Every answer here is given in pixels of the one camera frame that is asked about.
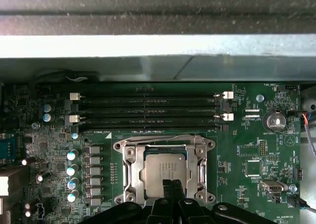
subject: green circuit board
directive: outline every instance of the green circuit board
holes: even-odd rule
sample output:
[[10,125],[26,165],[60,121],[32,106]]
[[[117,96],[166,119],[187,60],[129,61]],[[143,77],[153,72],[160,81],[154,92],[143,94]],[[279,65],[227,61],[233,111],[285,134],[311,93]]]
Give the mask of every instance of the green circuit board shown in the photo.
[[[38,85],[36,91],[37,93],[33,94],[28,85],[6,85],[2,93],[4,100],[12,101],[14,109],[12,114],[19,117],[20,129],[11,132],[32,138],[32,142],[25,145],[26,155],[37,158],[37,162],[31,165],[31,180],[35,180],[35,175],[40,171],[51,172],[51,176],[44,182],[40,184],[31,182],[29,186],[24,187],[25,200],[35,196],[54,197],[55,208],[45,217],[46,223],[76,224],[84,217],[93,216],[114,206],[114,198],[123,192],[122,154],[114,150],[115,142],[131,136],[173,134],[198,134],[216,142],[216,147],[207,154],[207,189],[215,195],[216,202],[231,203],[279,224],[299,223],[300,211],[289,207],[286,202],[288,195],[300,192],[300,181],[293,178],[293,167],[300,166],[301,119],[288,113],[301,109],[298,85],[72,83]],[[233,91],[234,97],[231,99],[214,97],[214,93],[224,91]],[[129,116],[141,113],[137,110],[138,106],[143,105],[145,108],[148,103],[157,105],[153,106],[155,110],[151,110],[149,121],[131,116],[127,124],[118,114],[111,112],[102,116],[104,122],[99,128],[95,124],[76,126],[65,122],[67,115],[77,114],[76,111],[80,111],[80,108],[75,108],[75,101],[70,106],[70,110],[68,110],[69,106],[65,105],[65,100],[69,99],[69,93],[72,92],[80,93],[83,99],[96,95],[93,100],[100,99],[101,95],[107,95],[107,99],[115,95],[115,99],[106,100],[104,106],[111,111],[125,108],[129,111]],[[262,102],[257,101],[259,94],[264,97]],[[142,100],[144,95],[151,101],[144,102]],[[165,95],[175,99],[164,100]],[[208,103],[215,107],[208,108]],[[53,121],[43,121],[43,104],[52,105]],[[172,109],[172,115],[159,120],[162,116],[161,110],[167,107]],[[196,116],[193,110],[188,112],[188,108],[191,107],[199,109]],[[181,117],[182,111],[186,113],[185,118]],[[267,129],[264,125],[267,116],[275,111],[286,118],[285,128],[276,132]],[[211,115],[215,113],[233,113],[234,120],[217,120]],[[93,117],[92,121],[93,119],[100,120],[98,116]],[[37,123],[39,128],[32,129],[33,123]],[[146,124],[140,128],[139,123]],[[79,135],[76,139],[72,137],[75,132]],[[87,202],[85,181],[87,144],[97,144],[102,147],[100,165],[103,181],[100,206],[91,206]],[[72,149],[80,151],[80,156],[74,161],[68,161],[67,153]],[[80,197],[70,203],[67,200],[67,195],[70,193],[67,182],[70,177],[66,174],[66,169],[72,164],[80,167],[75,175],[80,180],[76,188],[80,192]],[[263,180],[280,181],[287,186],[294,184],[298,190],[283,191],[277,197],[279,200],[275,201],[275,197],[269,195],[263,188],[261,184]],[[36,222],[37,219],[37,216],[30,219],[23,217],[22,223]]]

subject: mounting hole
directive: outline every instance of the mounting hole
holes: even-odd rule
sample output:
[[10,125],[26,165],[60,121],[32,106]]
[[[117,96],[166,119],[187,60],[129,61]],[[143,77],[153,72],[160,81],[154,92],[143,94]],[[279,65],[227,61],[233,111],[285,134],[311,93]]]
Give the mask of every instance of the mounting hole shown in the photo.
[[120,149],[120,144],[117,143],[117,144],[114,145],[114,147],[115,147],[116,150],[119,150]]

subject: electrolytic capacitor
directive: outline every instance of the electrolytic capacitor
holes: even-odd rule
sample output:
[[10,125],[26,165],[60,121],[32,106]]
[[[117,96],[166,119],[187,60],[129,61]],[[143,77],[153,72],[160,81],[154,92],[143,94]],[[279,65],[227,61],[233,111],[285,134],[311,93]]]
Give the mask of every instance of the electrolytic capacitor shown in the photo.
[[78,137],[79,137],[79,134],[78,134],[78,133],[73,133],[73,134],[71,134],[71,138],[72,138],[72,139],[78,139]]
[[45,113],[49,113],[50,111],[53,111],[53,110],[54,110],[54,108],[50,104],[43,105],[43,111]]
[[67,159],[69,161],[73,161],[74,159],[76,159],[79,156],[79,152],[75,149],[71,150],[70,152],[68,152],[67,154]]
[[53,114],[44,114],[43,121],[44,122],[52,122],[55,119],[55,115]]
[[27,218],[31,217],[32,215],[34,215],[38,210],[38,207],[37,206],[33,206],[31,207],[30,209],[26,210],[25,211],[25,216]]
[[36,206],[37,203],[39,203],[40,199],[39,198],[33,198],[29,202],[27,202],[24,207],[25,209],[31,209],[32,207]]
[[76,190],[76,189],[74,189],[74,190],[71,191],[71,193],[67,196],[68,202],[73,203],[76,199],[79,198],[79,195],[80,195],[79,191]]
[[50,176],[51,176],[51,172],[48,172],[48,171],[46,171],[45,173],[38,173],[36,175],[36,180],[38,182],[42,182],[44,179],[47,179]]
[[79,166],[76,164],[73,164],[69,168],[67,168],[66,173],[69,176],[73,176],[78,170],[79,170]]
[[22,165],[23,166],[28,166],[28,165],[34,163],[35,161],[36,161],[36,157],[35,156],[31,156],[31,157],[23,159],[22,160]]
[[78,186],[78,184],[79,184],[79,179],[78,178],[72,178],[68,182],[67,187],[68,187],[68,189],[73,190],[73,189],[75,189]]

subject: screw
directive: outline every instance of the screw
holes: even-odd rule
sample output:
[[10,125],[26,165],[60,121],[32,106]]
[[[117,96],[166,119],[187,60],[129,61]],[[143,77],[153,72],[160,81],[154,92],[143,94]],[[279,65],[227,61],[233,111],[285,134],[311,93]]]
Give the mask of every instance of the screw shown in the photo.
[[296,192],[297,191],[297,187],[296,187],[296,185],[294,185],[294,184],[290,184],[290,186],[288,187],[288,189],[291,191],[291,192]]
[[226,211],[228,208],[225,205],[219,205],[218,209],[222,211]]
[[32,129],[38,129],[38,128],[40,128],[40,125],[38,124],[38,123],[32,123],[31,124],[31,127],[32,127]]
[[189,205],[189,204],[193,204],[193,201],[191,199],[186,199],[184,200],[184,203]]
[[126,151],[127,156],[132,156],[134,155],[134,150],[132,148],[127,149]]
[[265,97],[264,97],[263,95],[259,94],[259,95],[257,95],[256,100],[257,100],[259,103],[261,103],[261,102],[263,102],[263,101],[265,100]]

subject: chip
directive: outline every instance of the chip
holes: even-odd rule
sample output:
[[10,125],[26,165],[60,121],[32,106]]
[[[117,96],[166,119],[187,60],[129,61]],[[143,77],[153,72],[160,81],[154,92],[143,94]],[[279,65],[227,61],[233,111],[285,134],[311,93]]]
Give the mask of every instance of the chip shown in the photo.
[[65,163],[57,163],[56,165],[58,171],[64,171],[65,170]]
[[50,187],[45,187],[43,188],[44,193],[50,193]]
[[260,160],[246,161],[245,175],[246,177],[260,176],[261,171]]
[[218,173],[225,173],[225,167],[224,166],[218,167]]
[[145,190],[148,197],[163,197],[163,179],[179,179],[185,192],[187,169],[183,154],[147,155],[145,167]]
[[40,148],[40,150],[45,150],[45,149],[47,149],[47,142],[41,142],[41,143],[39,144],[39,148]]
[[62,209],[61,209],[61,213],[62,213],[64,216],[69,216],[70,213],[71,213],[71,208],[62,208]]

